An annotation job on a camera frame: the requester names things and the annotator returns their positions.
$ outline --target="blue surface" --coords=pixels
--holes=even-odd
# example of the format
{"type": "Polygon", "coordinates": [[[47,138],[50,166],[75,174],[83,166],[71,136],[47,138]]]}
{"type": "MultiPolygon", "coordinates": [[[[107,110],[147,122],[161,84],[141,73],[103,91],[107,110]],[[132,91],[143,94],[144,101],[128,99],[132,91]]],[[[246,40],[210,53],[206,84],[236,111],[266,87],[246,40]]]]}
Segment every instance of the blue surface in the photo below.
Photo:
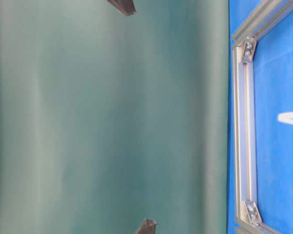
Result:
{"type": "Polygon", "coordinates": [[[261,0],[230,0],[230,30],[233,34],[261,0]]]}
{"type": "Polygon", "coordinates": [[[258,206],[265,223],[293,234],[293,12],[259,43],[254,57],[258,206]]]}
{"type": "MultiPolygon", "coordinates": [[[[253,9],[260,3],[260,0],[230,0],[230,38],[242,22],[249,16],[253,9]]],[[[230,61],[232,40],[230,40],[230,61]]],[[[235,195],[234,195],[234,130],[233,130],[233,95],[232,95],[232,63],[229,76],[229,121],[228,121],[228,234],[235,233],[234,227],[237,224],[235,218],[235,195]]]]}

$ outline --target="bolt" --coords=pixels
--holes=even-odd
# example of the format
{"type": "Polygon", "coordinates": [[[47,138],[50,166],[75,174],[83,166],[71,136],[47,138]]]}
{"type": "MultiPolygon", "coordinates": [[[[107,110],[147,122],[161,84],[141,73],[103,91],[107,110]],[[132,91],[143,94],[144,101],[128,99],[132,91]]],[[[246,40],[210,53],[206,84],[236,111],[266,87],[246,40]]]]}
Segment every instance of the bolt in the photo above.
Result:
{"type": "Polygon", "coordinates": [[[252,221],[255,221],[255,220],[256,220],[256,215],[252,214],[252,215],[251,215],[251,220],[252,220],[252,221]]]}
{"type": "Polygon", "coordinates": [[[244,53],[245,56],[249,56],[250,54],[251,54],[251,52],[249,50],[246,50],[244,53]]]}
{"type": "Polygon", "coordinates": [[[252,49],[252,48],[253,48],[252,44],[248,42],[248,43],[246,44],[246,49],[247,49],[247,50],[250,50],[250,49],[252,49]]]}
{"type": "Polygon", "coordinates": [[[251,206],[248,206],[249,212],[254,212],[254,209],[251,206]]]}

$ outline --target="aluminum frame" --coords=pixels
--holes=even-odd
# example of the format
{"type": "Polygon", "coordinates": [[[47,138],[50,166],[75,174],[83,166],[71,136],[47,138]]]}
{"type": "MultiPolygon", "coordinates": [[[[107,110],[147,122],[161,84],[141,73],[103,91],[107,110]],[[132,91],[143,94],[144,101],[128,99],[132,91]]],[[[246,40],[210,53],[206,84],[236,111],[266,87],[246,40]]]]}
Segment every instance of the aluminum frame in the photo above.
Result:
{"type": "Polygon", "coordinates": [[[280,234],[263,222],[252,222],[244,202],[257,204],[256,144],[254,115],[253,61],[246,54],[246,43],[256,42],[271,31],[291,11],[293,0],[262,0],[233,34],[235,219],[238,234],[280,234]]]}

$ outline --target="green backdrop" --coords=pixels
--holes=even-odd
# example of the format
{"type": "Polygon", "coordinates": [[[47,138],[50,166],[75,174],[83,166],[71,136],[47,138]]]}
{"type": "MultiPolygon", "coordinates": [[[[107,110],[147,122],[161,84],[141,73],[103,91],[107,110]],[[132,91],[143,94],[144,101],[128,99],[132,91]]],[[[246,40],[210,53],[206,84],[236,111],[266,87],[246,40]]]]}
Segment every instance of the green backdrop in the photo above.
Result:
{"type": "Polygon", "coordinates": [[[228,1],[0,0],[0,234],[226,232],[228,1]]]}

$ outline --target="white printed logo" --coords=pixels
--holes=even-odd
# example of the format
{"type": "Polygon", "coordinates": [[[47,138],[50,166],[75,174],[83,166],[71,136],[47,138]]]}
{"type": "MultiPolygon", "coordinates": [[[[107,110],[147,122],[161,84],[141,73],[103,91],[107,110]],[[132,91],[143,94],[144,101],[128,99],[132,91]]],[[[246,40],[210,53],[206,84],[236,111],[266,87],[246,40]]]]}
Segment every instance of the white printed logo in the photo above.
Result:
{"type": "Polygon", "coordinates": [[[278,121],[293,125],[293,112],[280,113],[278,121]]]}

